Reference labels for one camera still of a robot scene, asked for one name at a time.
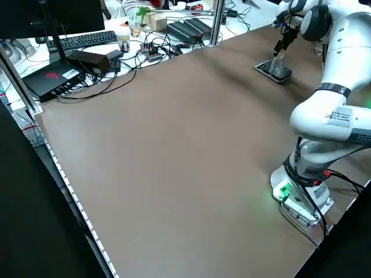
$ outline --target glass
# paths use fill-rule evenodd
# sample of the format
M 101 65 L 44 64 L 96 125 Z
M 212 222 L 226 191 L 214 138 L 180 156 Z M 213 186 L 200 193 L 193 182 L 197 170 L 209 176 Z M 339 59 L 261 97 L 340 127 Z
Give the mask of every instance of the glass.
M 130 16 L 129 17 L 130 34 L 135 38 L 140 35 L 140 31 L 141 31 L 140 24 L 141 24 L 141 17 L 140 16 Z

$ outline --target clear bottle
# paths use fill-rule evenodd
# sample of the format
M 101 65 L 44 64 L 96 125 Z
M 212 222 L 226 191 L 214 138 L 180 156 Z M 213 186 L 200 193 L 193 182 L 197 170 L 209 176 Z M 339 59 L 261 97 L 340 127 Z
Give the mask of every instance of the clear bottle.
M 276 57 L 273 58 L 269 72 L 275 76 L 279 76 L 279 73 L 283 67 L 283 59 L 285 58 L 286 52 L 282 49 Z

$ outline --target black keyboard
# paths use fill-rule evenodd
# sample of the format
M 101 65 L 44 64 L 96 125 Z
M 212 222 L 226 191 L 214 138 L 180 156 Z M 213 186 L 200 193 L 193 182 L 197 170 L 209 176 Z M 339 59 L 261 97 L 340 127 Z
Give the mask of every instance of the black keyboard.
M 64 50 L 74 50 L 95 45 L 104 45 L 110 42 L 117 42 L 117 36 L 114 31 L 103 31 L 94 34 L 60 39 L 60 41 Z M 57 52 L 57 48 L 53 41 L 47 40 L 46 45 L 49 53 Z

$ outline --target black device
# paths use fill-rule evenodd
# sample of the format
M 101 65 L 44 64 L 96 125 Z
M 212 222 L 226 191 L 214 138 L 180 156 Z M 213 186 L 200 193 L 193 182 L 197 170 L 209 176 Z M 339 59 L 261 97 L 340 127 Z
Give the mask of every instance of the black device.
M 202 39 L 210 39 L 211 27 L 200 21 L 200 19 L 185 19 L 184 24 L 196 29 L 202 34 Z
M 73 51 L 68 55 L 67 60 L 71 65 L 79 67 L 91 75 L 105 74 L 110 67 L 110 62 L 106 55 L 80 50 Z
M 259 65 L 255 66 L 255 69 L 266 77 L 272 79 L 274 82 L 281 83 L 286 79 L 290 78 L 292 70 L 286 67 L 282 67 L 278 75 L 273 75 L 269 72 L 271 68 L 272 61 L 264 61 Z
M 121 71 L 121 62 L 119 58 L 123 56 L 123 53 L 120 50 L 114 50 L 107 54 L 107 58 L 110 61 L 110 67 L 107 72 L 120 72 Z
M 1 19 L 6 27 L 0 29 L 0 38 L 52 35 L 42 7 L 49 11 L 49 20 L 58 35 L 104 30 L 99 0 L 11 0 L 2 9 Z
M 225 15 L 227 17 L 238 17 L 238 12 L 236 10 L 227 10 Z
M 35 38 L 35 42 L 36 42 L 38 45 L 41 45 L 41 44 L 43 44 L 43 43 L 46 43 L 47 40 L 48 40 L 48 38 L 45 37 L 45 36 L 37 36 L 37 37 Z
M 106 43 L 117 42 L 117 36 L 114 31 L 103 31 L 93 34 L 74 36 L 72 38 L 61 39 L 64 51 L 86 48 Z M 57 47 L 52 40 L 47 40 L 46 45 L 49 53 L 57 52 Z
M 202 42 L 202 33 L 180 21 L 169 23 L 166 27 L 166 31 L 170 35 L 173 35 L 174 37 L 185 43 Z
M 53 37 L 60 57 L 23 78 L 40 101 L 55 98 L 67 83 L 79 80 L 84 74 L 79 67 L 68 63 L 59 35 L 104 29 L 99 0 L 11 0 L 2 20 L 7 26 L 0 28 L 0 38 Z
M 29 92 L 41 103 L 52 100 L 85 81 L 85 70 L 56 61 L 23 78 Z

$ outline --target power adapter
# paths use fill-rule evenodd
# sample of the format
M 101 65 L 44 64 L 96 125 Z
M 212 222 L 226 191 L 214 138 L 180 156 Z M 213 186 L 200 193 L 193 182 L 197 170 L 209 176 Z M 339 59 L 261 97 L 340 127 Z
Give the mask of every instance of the power adapter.
M 110 67 L 110 61 L 106 55 L 80 50 L 73 51 L 68 55 L 67 60 L 71 65 L 79 67 L 89 74 L 105 74 Z

